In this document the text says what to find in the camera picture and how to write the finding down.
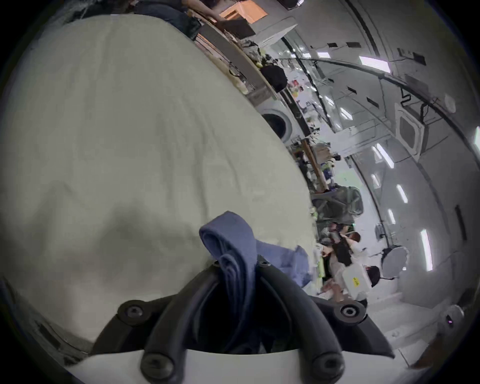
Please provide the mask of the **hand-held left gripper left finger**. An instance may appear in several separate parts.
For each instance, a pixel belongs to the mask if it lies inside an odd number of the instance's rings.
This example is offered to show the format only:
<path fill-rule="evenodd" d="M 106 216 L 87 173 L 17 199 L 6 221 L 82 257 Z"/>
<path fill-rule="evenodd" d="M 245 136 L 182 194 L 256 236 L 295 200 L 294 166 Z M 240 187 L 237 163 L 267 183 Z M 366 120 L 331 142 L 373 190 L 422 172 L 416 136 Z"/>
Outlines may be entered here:
<path fill-rule="evenodd" d="M 219 285 L 220 272 L 214 261 L 175 295 L 122 303 L 90 356 L 143 350 L 140 371 L 148 382 L 182 382 L 193 320 Z"/>

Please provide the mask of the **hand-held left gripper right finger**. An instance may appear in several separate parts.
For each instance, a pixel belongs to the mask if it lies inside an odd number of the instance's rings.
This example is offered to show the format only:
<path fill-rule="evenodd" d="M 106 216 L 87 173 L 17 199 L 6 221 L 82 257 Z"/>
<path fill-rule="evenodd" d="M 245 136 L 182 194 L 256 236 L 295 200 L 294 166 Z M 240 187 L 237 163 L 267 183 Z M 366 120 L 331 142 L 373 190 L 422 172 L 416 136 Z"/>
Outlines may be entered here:
<path fill-rule="evenodd" d="M 309 296 L 285 273 L 259 256 L 257 280 L 280 305 L 300 354 L 304 383 L 336 383 L 345 372 L 343 351 L 395 358 L 392 346 L 369 318 L 364 305 Z"/>

